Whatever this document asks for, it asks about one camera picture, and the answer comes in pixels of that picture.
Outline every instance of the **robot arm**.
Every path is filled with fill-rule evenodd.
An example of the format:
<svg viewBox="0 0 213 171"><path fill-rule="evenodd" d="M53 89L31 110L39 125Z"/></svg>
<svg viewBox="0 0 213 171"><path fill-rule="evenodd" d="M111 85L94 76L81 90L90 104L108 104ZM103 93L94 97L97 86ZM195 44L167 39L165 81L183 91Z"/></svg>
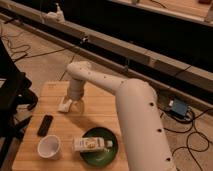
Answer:
<svg viewBox="0 0 213 171"><path fill-rule="evenodd" d="M116 109L131 171L175 171L176 167L156 105L154 89L139 79L124 79L91 70L88 62L67 67L67 98L80 100L85 81L115 95Z"/></svg>

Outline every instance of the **wire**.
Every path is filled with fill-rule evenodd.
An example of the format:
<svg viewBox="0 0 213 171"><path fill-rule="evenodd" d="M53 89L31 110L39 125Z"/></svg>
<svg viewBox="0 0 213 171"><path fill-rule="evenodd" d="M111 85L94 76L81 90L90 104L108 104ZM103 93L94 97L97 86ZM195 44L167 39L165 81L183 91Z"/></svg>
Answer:
<svg viewBox="0 0 213 171"><path fill-rule="evenodd" d="M150 1L160 5L161 7L165 8L165 9L167 9L167 7L164 4L162 4L162 3L158 2L158 1L155 1L155 0L150 0Z"/></svg>
<svg viewBox="0 0 213 171"><path fill-rule="evenodd" d="M200 163L199 163L198 160L195 158L195 156L194 156L194 154L193 154L192 152L199 152L199 153L200 153L200 152L205 152L205 151L207 151L207 150L210 148L210 144L212 145L213 142L211 142L211 141L208 139L208 137L207 137L204 133L198 131L198 129L196 128L196 124L195 124L195 123L196 123L196 120L197 120L199 117L203 116L205 113L207 113L207 112L210 111L210 110L213 110L213 108L209 108L209 109L203 111L202 113L200 113L199 115L195 116L195 112L194 112L191 108L189 108L189 112L190 112L190 114L191 114L191 116L192 116L192 118L191 118L191 127L190 127L187 131L185 131L185 133L191 131L192 128L194 128L195 131L191 132L191 133L187 136L187 138L186 138L186 146L178 147L178 148L176 148L176 149L172 152L172 156L174 156L175 153L176 153L177 151L179 151L179 150L181 150L181 149L187 149L188 152L189 152L189 154L191 155L192 159L195 161L196 165L199 167L199 169L200 169L201 171L203 171L203 168L201 167ZM180 131L175 131L175 130L168 130L168 131L175 132L175 133L180 133ZM206 141L206 144L207 144L207 145L206 145L203 149L195 149L195 148L190 147L190 138L191 138L193 135L195 135L195 134L198 134L203 140Z"/></svg>
<svg viewBox="0 0 213 171"><path fill-rule="evenodd" d="M196 116L195 119L200 118L201 116L203 116L204 114L206 114L207 112L209 112L211 110L213 110L213 108L206 109L201 114L199 114L198 116Z"/></svg>
<svg viewBox="0 0 213 171"><path fill-rule="evenodd" d="M84 42L80 41L79 45L78 45L78 49L76 50L76 52L73 54L71 60L69 61L69 64L71 64L74 61L75 55L77 55L81 49L81 46ZM67 70L64 70L63 74L61 75L61 77L59 78L59 81L62 81L62 79L64 78L65 74L67 73Z"/></svg>
<svg viewBox="0 0 213 171"><path fill-rule="evenodd" d="M190 127L189 127L188 129L184 130L184 131L177 131L177 130L172 130L172 129L170 129L170 128L164 127L164 129L165 129L166 131L169 131L169 132L172 132L172 133L178 133L178 134L185 134L185 133L190 132L190 131L192 130L192 128L193 128L193 123L192 123L193 120L191 120L191 122L185 123L184 120L178 120L177 118L172 117L172 115L169 115L169 114L166 113L166 112L162 112L162 114L161 114L160 117L162 118L164 114L167 114L167 116L168 116L169 118L175 120L175 121L178 122L178 123L181 123L181 124L191 124Z"/></svg>

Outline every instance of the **green bowl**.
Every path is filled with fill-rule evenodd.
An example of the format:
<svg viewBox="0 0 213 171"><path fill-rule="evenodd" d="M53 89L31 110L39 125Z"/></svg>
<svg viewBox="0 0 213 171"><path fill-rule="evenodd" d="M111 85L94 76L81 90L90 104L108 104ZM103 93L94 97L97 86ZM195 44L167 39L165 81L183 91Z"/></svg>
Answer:
<svg viewBox="0 0 213 171"><path fill-rule="evenodd" d="M111 140L113 142L113 146L108 148L108 150L80 153L87 164L94 167L104 167L114 160L118 152L118 141L112 131L103 127L95 127L87 131L83 137L103 137L105 140Z"/></svg>

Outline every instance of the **black remote control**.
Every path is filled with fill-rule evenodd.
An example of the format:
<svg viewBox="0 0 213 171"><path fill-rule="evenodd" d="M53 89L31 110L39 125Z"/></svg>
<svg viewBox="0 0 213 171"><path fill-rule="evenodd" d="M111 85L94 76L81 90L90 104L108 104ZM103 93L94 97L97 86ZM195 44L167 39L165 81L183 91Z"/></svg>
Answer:
<svg viewBox="0 0 213 171"><path fill-rule="evenodd" d="M53 120L52 115L45 115L44 116L42 123L41 123L41 125L38 129L38 132L37 132L38 136L44 137L44 136L47 135L47 132L49 130L49 127L50 127L52 120Z"/></svg>

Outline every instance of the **black cable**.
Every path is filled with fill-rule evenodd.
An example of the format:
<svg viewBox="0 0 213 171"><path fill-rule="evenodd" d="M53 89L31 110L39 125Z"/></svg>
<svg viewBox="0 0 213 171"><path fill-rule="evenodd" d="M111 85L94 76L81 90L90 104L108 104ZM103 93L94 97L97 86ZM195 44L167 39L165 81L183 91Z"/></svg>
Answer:
<svg viewBox="0 0 213 171"><path fill-rule="evenodd" d="M179 151L180 149L187 149L188 152L189 152L189 154L191 155L192 159L195 161L195 163L197 164L197 166L199 167L199 169L200 169L201 171L203 171L203 168L201 167L200 163L198 162L198 160L197 160L197 159L195 158L195 156L193 155L192 151L193 151L193 152L205 152L205 151L207 151L207 150L209 149L210 144L213 144L213 142L211 142L211 141L208 139L208 137L207 137L204 133L198 131L198 129L196 128L196 124L195 124L195 123L196 123L196 119L198 119L199 117L203 116L206 112L208 112L208 111L210 111L210 110L213 110L213 108L209 108L209 109L203 111L201 114L195 116L195 112L194 112L191 108L189 108L189 111L191 112L192 116L194 116L194 117L192 118L192 127L194 128L195 131L194 131L194 132L191 132L191 133L187 136L187 138L186 138L186 146L178 147L178 148L176 148L176 149L172 152L172 156L174 156L174 154L175 154L177 151ZM190 147L190 137L192 137L192 135L194 135L194 134L198 134L202 139L204 139L204 140L207 142L207 146L204 147L203 149L195 149L195 148Z"/></svg>
<svg viewBox="0 0 213 171"><path fill-rule="evenodd" d="M167 7L165 5L163 5L162 3L158 2L158 1L155 1L155 0L150 0L150 1L160 5L161 7L165 8L165 9L167 9Z"/></svg>
<svg viewBox="0 0 213 171"><path fill-rule="evenodd" d="M71 60L69 61L69 64L71 64L74 61L75 55L77 55L81 49L81 45L84 42L80 41L79 45L78 45L78 49L76 50L76 52L73 54ZM62 79L64 78L65 74L67 73L67 70L64 70L63 74L61 75L61 77L59 78L59 81L62 81Z"/></svg>
<svg viewBox="0 0 213 171"><path fill-rule="evenodd" d="M197 115L197 116L195 117L195 119L197 119L197 118L203 116L204 114L206 114L207 112L209 112L209 111L211 111L211 110L213 110L213 108L206 109L206 110L203 111L201 114Z"/></svg>

